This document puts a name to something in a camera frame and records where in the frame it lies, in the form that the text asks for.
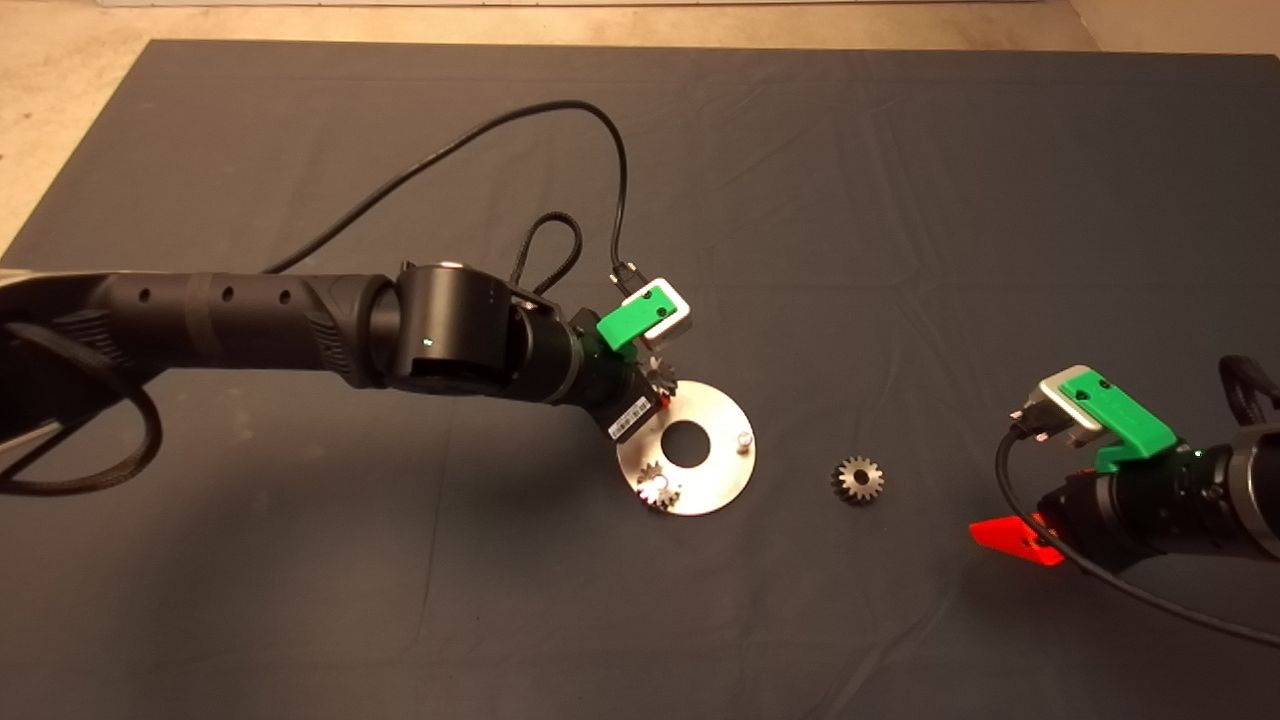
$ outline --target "barcode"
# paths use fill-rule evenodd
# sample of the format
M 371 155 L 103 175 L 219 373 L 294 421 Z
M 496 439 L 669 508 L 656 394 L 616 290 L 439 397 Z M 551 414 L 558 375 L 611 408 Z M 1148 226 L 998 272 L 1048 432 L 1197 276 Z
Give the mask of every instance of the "barcode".
M 644 418 L 644 414 L 648 413 L 650 407 L 653 407 L 653 405 L 649 402 L 648 397 L 640 397 L 640 400 L 636 400 L 621 418 L 609 425 L 609 437 L 612 439 L 622 437 L 622 433 L 627 432 L 631 425 L 636 424 L 636 420 Z

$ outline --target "dark gray mat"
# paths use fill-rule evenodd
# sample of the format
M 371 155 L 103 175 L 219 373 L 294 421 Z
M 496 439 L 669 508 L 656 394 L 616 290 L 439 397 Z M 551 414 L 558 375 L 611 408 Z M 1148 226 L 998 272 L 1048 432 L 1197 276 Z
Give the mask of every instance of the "dark gray mat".
M 669 359 L 751 416 L 746 492 L 645 512 L 571 409 L 169 373 L 145 475 L 0 501 L 0 716 L 1280 714 L 1274 652 L 966 532 L 1005 514 L 991 455 L 1038 378 L 1092 364 L 1211 443 L 1216 357 L 1280 372 L 1275 58 L 157 42 L 4 263 L 253 270 L 562 96 L 622 126 L 625 255 L 694 304 Z M 585 117 L 509 127 L 303 269 L 504 274 L 563 209 L 588 249 L 553 295 L 604 309 L 613 174 Z M 132 423 L 42 473 L 123 454 Z M 851 454 L 886 469 L 872 507 L 826 484 Z M 1088 462 L 1015 456 L 1028 497 Z M 1272 568 L 1132 577 L 1275 626 Z

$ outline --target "bevel gear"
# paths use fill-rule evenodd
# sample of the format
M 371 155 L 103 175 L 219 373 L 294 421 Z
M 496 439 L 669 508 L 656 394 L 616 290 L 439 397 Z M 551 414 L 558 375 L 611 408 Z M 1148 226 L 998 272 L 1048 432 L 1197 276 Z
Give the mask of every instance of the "bevel gear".
M 832 471 L 831 479 L 836 495 L 854 505 L 873 502 L 884 489 L 884 473 L 879 465 L 863 456 L 845 459 Z
M 654 510 L 667 510 L 680 500 L 680 482 L 663 473 L 662 465 L 650 462 L 640 470 L 636 495 Z
M 645 364 L 644 377 L 653 386 L 653 389 L 658 391 L 658 395 L 663 397 L 676 396 L 676 372 L 672 370 L 666 360 L 657 355 L 650 355 L 649 361 Z

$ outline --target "round metal plate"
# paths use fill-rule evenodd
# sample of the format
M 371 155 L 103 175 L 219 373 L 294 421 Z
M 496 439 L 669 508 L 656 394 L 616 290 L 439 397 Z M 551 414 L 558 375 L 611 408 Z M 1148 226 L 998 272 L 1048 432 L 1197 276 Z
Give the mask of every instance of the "round metal plate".
M 695 423 L 707 432 L 710 451 L 701 465 L 681 468 L 662 451 L 662 433 L 681 420 Z M 680 498 L 666 511 L 705 515 L 728 505 L 746 487 L 755 469 L 755 445 L 751 423 L 730 396 L 709 384 L 680 380 L 671 405 L 618 446 L 618 466 L 631 489 L 636 489 L 641 469 L 658 462 L 667 478 L 682 486 Z

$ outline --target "center hole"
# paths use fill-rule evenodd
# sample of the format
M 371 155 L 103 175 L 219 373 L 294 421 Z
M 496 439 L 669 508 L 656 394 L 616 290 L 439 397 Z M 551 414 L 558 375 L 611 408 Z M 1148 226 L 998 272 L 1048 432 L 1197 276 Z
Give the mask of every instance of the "center hole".
M 680 420 L 662 433 L 662 454 L 681 468 L 701 465 L 712 451 L 712 438 L 698 423 Z

